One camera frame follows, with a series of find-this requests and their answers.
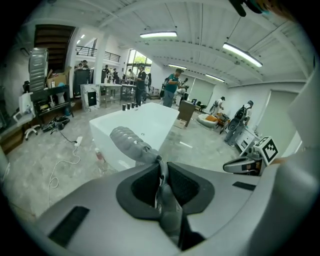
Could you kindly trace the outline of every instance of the cardboard box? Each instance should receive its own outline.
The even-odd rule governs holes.
[[[63,73],[57,73],[55,75],[52,75],[52,69],[49,71],[47,79],[46,79],[46,86],[48,88],[51,88],[51,82],[54,82],[54,86],[57,87],[60,83],[64,83],[67,85],[67,77],[72,69],[71,66],[67,66]]]
[[[173,125],[174,125],[175,127],[180,128],[180,129],[184,129],[184,128],[186,128],[186,124],[187,124],[186,121],[181,120],[181,119],[177,119],[177,120],[174,121],[174,124],[173,124]]]

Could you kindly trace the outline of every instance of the black metal railing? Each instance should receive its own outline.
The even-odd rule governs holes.
[[[76,46],[76,55],[81,55],[81,56],[90,56],[90,57],[96,57],[97,56],[97,49],[95,48],[90,48],[90,47],[85,47],[85,46]],[[104,52],[103,56],[104,60],[107,61],[114,61],[114,62],[119,62],[120,56],[113,54],[111,52]]]

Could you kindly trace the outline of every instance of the ceiling light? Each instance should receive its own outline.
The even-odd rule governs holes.
[[[237,55],[240,55],[241,57],[245,58],[247,61],[251,62],[252,64],[256,65],[257,67],[261,68],[262,67],[262,63],[260,61],[258,61],[257,59],[255,59],[254,57],[250,56],[249,54],[245,53],[243,50],[240,50],[239,48],[228,44],[228,43],[224,43],[223,45],[224,49],[227,49]]]
[[[210,74],[206,74],[206,76],[207,77],[209,77],[209,78],[213,78],[213,79],[216,79],[216,80],[218,80],[218,81],[220,81],[220,82],[225,82],[225,80],[222,80],[222,79],[220,79],[220,78],[218,78],[218,77],[215,77],[215,76],[213,76],[213,75],[210,75]]]
[[[163,31],[163,32],[152,32],[141,34],[142,38],[159,38],[159,37],[176,37],[177,32],[175,31]]]
[[[186,70],[187,69],[185,66],[177,66],[177,65],[172,65],[172,64],[168,64],[168,66],[172,67],[172,68],[182,69],[182,70]]]

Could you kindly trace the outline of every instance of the stair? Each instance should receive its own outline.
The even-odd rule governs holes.
[[[35,26],[34,47],[49,51],[48,71],[60,73],[65,70],[69,41],[75,30],[73,26],[41,24]]]

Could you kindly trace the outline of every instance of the power strip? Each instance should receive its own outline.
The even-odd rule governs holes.
[[[77,148],[80,146],[81,142],[82,142],[82,136],[79,136],[77,139],[76,139],[76,143],[74,144],[74,146]]]

